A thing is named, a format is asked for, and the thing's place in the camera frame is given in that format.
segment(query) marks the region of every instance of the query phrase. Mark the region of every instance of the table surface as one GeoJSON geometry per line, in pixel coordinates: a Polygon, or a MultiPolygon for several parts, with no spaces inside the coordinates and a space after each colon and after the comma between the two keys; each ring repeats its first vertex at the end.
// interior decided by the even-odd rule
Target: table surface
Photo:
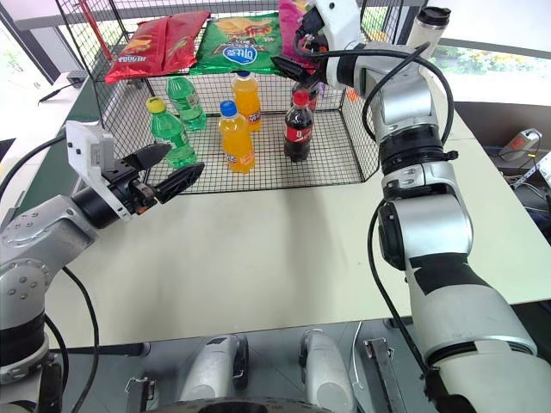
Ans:
{"type": "MultiPolygon", "coordinates": [[[[443,95],[432,88],[443,120],[443,95]]],[[[446,150],[460,153],[453,165],[474,223],[474,270],[510,303],[551,298],[551,249],[457,114],[446,150]]],[[[69,265],[88,288],[101,344],[388,317],[366,253],[381,178],[180,196],[101,231],[69,265]]],[[[408,314],[404,275],[383,261],[377,244],[375,260],[399,312],[408,314]]],[[[84,300],[62,273],[46,312],[68,347],[91,345],[84,300]]]]}
{"type": "MultiPolygon", "coordinates": [[[[49,91],[62,88],[69,84],[67,73],[61,74],[50,90],[45,90],[44,95],[49,91]]],[[[0,182],[4,179],[11,168],[26,153],[33,150],[38,145],[47,142],[56,137],[59,129],[63,126],[65,118],[71,111],[72,105],[77,100],[82,88],[65,88],[55,97],[41,103],[37,107],[26,108],[28,118],[33,121],[26,125],[21,125],[20,134],[16,136],[14,144],[9,148],[6,156],[0,163],[0,182]]],[[[33,181],[42,161],[46,157],[49,148],[37,153],[30,158],[15,174],[6,192],[2,197],[0,205],[0,222],[2,222],[6,212],[17,205],[22,198],[22,194],[28,190],[33,181]]]]}

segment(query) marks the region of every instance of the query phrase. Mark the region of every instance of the red label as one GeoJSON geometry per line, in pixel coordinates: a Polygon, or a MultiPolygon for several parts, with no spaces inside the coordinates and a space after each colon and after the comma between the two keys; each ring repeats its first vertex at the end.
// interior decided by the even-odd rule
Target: red label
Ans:
{"type": "Polygon", "coordinates": [[[521,149],[524,144],[526,143],[526,140],[522,136],[517,136],[512,142],[511,142],[511,149],[513,151],[518,151],[521,149]]]}
{"type": "Polygon", "coordinates": [[[285,139],[290,142],[309,142],[312,137],[312,127],[306,129],[293,129],[291,126],[287,126],[287,133],[285,139]]]}

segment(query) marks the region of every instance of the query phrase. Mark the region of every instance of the cola bottle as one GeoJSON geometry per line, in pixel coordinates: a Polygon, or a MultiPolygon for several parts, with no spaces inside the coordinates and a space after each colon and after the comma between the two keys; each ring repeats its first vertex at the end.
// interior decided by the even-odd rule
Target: cola bottle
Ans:
{"type": "Polygon", "coordinates": [[[308,108],[309,94],[306,90],[293,93],[293,107],[285,115],[285,144],[283,150],[291,162],[306,161],[310,152],[313,115],[308,108]]]}

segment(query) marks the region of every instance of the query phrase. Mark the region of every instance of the black cable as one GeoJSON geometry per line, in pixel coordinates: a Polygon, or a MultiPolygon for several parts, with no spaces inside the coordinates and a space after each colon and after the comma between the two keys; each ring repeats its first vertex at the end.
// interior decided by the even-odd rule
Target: black cable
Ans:
{"type": "Polygon", "coordinates": [[[538,145],[538,147],[536,148],[535,151],[533,151],[531,149],[515,149],[514,151],[507,151],[507,152],[504,152],[504,153],[494,153],[492,155],[488,154],[488,157],[501,157],[501,158],[503,158],[505,155],[509,155],[510,153],[517,153],[517,152],[527,152],[527,153],[531,153],[533,155],[536,155],[539,150],[540,150],[540,148],[539,148],[539,145],[538,145]]]}
{"type": "Polygon", "coordinates": [[[67,352],[67,347],[65,346],[63,337],[59,332],[58,328],[56,327],[56,325],[53,323],[52,319],[49,316],[47,316],[47,314],[44,315],[44,319],[46,321],[46,325],[50,328],[50,331],[52,332],[53,336],[55,337],[59,345],[59,351],[61,352],[61,360],[63,361],[62,389],[63,391],[65,391],[65,387],[67,386],[67,380],[69,379],[69,353],[67,352]]]}
{"type": "Polygon", "coordinates": [[[41,99],[38,101],[38,104],[40,105],[41,103],[47,101],[48,99],[52,99],[54,96],[56,96],[61,90],[65,89],[65,88],[68,88],[69,86],[74,86],[75,84],[80,84],[82,82],[84,82],[85,79],[83,80],[77,80],[76,82],[73,82],[73,83],[69,83],[69,84],[66,84],[65,86],[63,86],[62,88],[59,88],[59,89],[56,89],[50,93],[48,93],[46,96],[44,97],[41,97],[41,99]]]}
{"type": "Polygon", "coordinates": [[[6,191],[6,188],[9,185],[9,181],[14,177],[14,175],[17,173],[18,170],[21,169],[21,167],[34,155],[36,155],[40,151],[44,151],[47,147],[57,144],[58,142],[61,142],[63,139],[65,139],[65,134],[62,133],[60,136],[48,140],[47,142],[44,142],[42,145],[37,146],[31,152],[25,154],[17,163],[13,166],[11,170],[6,174],[6,177],[3,179],[2,183],[0,183],[0,200],[3,197],[3,193],[6,191]]]}
{"type": "MultiPolygon", "coordinates": [[[[335,50],[331,52],[302,52],[299,48],[300,35],[297,34],[294,37],[294,52],[306,59],[324,59],[324,58],[342,58],[343,56],[384,56],[388,58],[407,59],[410,57],[410,53],[398,52],[395,50],[384,49],[350,49],[350,50],[335,50]]],[[[417,56],[413,62],[426,67],[429,71],[434,73],[438,78],[444,91],[446,93],[446,102],[448,103],[448,110],[446,114],[446,126],[442,134],[442,143],[445,144],[448,140],[449,133],[451,132],[451,126],[454,122],[454,95],[449,87],[448,80],[443,73],[435,65],[426,59],[417,56]]]]}
{"type": "Polygon", "coordinates": [[[413,341],[412,336],[410,336],[410,333],[407,331],[407,328],[404,325],[402,318],[399,316],[398,311],[396,310],[396,307],[394,307],[393,301],[388,296],[387,290],[385,290],[385,287],[382,285],[381,279],[379,278],[379,273],[377,272],[377,268],[375,266],[375,259],[373,255],[373,232],[375,230],[375,222],[377,221],[377,213],[379,212],[379,209],[384,204],[385,204],[384,200],[379,202],[379,205],[375,209],[375,212],[373,213],[373,217],[371,217],[371,221],[369,222],[369,229],[368,229],[369,267],[371,268],[371,274],[373,275],[375,284],[379,288],[379,291],[381,292],[382,298],[385,300],[385,303],[387,303],[388,310],[390,310],[391,314],[393,315],[393,319],[396,322],[396,325],[398,325],[399,332],[402,333],[402,336],[406,341],[407,347],[412,352],[413,357],[415,358],[415,361],[417,362],[417,364],[419,365],[419,368],[423,372],[423,375],[426,375],[430,369],[425,364],[423,360],[423,356],[421,355],[421,352],[419,351],[417,345],[413,341]]]}
{"type": "Polygon", "coordinates": [[[402,62],[394,67],[391,71],[389,71],[371,90],[368,97],[366,97],[365,102],[363,103],[363,109],[362,109],[362,123],[363,128],[365,129],[365,132],[368,133],[369,137],[372,140],[375,140],[375,134],[373,131],[371,131],[371,128],[368,124],[368,111],[369,111],[369,105],[371,105],[371,102],[375,98],[375,96],[379,93],[379,91],[382,89],[382,87],[390,80],[392,79],[399,71],[404,69],[406,66],[408,66],[417,56],[419,56],[422,52],[424,52],[427,47],[430,46],[430,42],[425,42],[421,46],[416,47],[415,52],[409,55],[407,59],[402,60],[402,62]]]}
{"type": "Polygon", "coordinates": [[[534,167],[537,169],[536,156],[537,156],[537,152],[540,150],[540,146],[541,146],[541,145],[542,145],[542,138],[539,138],[539,139],[537,140],[536,150],[531,152],[531,154],[534,155],[534,156],[533,156],[533,157],[530,157],[525,163],[523,163],[522,165],[520,165],[520,166],[517,168],[517,173],[518,173],[518,174],[520,174],[521,169],[524,167],[524,165],[526,165],[526,163],[530,162],[530,160],[534,161],[534,167]]]}
{"type": "Polygon", "coordinates": [[[86,399],[86,396],[88,395],[88,392],[90,391],[90,388],[92,387],[92,383],[94,382],[94,378],[96,376],[97,364],[99,362],[99,356],[100,356],[100,330],[97,325],[96,312],[94,311],[94,306],[92,305],[92,300],[88,295],[88,291],[86,291],[86,287],[81,282],[81,280],[79,280],[77,276],[74,275],[72,271],[70,271],[70,269],[68,269],[68,267],[63,267],[62,269],[67,275],[69,275],[69,278],[71,278],[75,282],[75,284],[77,284],[78,289],[83,294],[84,300],[86,301],[86,306],[88,307],[88,311],[90,312],[92,326],[94,327],[94,348],[92,353],[92,356],[93,356],[92,368],[90,369],[90,375],[88,376],[86,385],[84,386],[82,392],[80,393],[80,396],[78,397],[77,402],[71,409],[71,413],[77,413],[82,407],[84,400],[86,399]]]}

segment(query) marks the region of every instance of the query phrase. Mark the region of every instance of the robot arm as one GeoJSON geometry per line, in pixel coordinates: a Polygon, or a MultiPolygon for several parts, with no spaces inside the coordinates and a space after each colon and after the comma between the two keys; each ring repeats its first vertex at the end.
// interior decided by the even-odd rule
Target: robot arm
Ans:
{"type": "Polygon", "coordinates": [[[0,234],[0,406],[40,404],[60,379],[44,332],[45,294],[53,276],[94,243],[97,230],[128,221],[191,186],[204,164],[174,172],[156,187],[139,172],[158,163],[169,145],[150,145],[113,159],[113,137],[99,126],[68,121],[69,163],[88,187],[71,198],[56,196],[10,222],[0,234]]]}
{"type": "MultiPolygon", "coordinates": [[[[354,0],[314,0],[299,34],[319,30],[329,52],[333,45],[413,52],[361,43],[354,0]]],[[[362,97],[401,62],[341,54],[325,61],[325,80],[336,88],[354,88],[362,97]]],[[[384,174],[381,250],[388,263],[406,272],[412,316],[430,369],[427,395],[440,411],[548,411],[551,367],[537,358],[533,340],[505,299],[467,263],[473,228],[449,162],[457,154],[443,152],[419,65],[409,64],[384,84],[371,108],[384,174]]]]}

